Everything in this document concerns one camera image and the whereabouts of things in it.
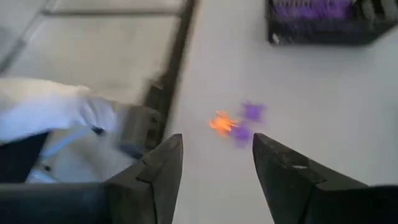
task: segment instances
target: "white fabric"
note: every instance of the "white fabric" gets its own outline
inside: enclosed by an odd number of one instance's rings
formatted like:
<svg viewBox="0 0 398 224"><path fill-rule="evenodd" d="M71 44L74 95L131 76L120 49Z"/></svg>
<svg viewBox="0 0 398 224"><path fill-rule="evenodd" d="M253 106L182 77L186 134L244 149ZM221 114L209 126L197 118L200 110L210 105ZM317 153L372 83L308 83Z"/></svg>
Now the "white fabric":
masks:
<svg viewBox="0 0 398 224"><path fill-rule="evenodd" d="M0 78L0 141L73 125L116 128L117 103L85 86L31 78Z"/></svg>

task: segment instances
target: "orange object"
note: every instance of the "orange object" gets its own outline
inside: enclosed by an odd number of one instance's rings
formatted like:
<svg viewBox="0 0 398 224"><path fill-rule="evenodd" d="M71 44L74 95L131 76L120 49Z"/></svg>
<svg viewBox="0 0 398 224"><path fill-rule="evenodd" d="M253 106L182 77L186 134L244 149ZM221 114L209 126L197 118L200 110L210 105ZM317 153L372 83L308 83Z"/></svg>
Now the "orange object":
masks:
<svg viewBox="0 0 398 224"><path fill-rule="evenodd" d="M232 127L237 127L238 122L229 118L229 115L225 111L217 111L217 118L210 120L209 125L218 131L223 137L227 137L228 133L232 131Z"/></svg>

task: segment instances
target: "black box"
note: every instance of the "black box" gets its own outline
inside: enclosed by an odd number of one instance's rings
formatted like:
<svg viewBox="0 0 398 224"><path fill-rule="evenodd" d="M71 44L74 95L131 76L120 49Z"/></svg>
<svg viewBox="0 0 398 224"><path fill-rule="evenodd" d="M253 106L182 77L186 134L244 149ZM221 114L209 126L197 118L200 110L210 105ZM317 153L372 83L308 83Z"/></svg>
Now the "black box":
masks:
<svg viewBox="0 0 398 224"><path fill-rule="evenodd" d="M396 12L395 0L266 0L267 38L274 45L365 45L397 24Z"/></svg>

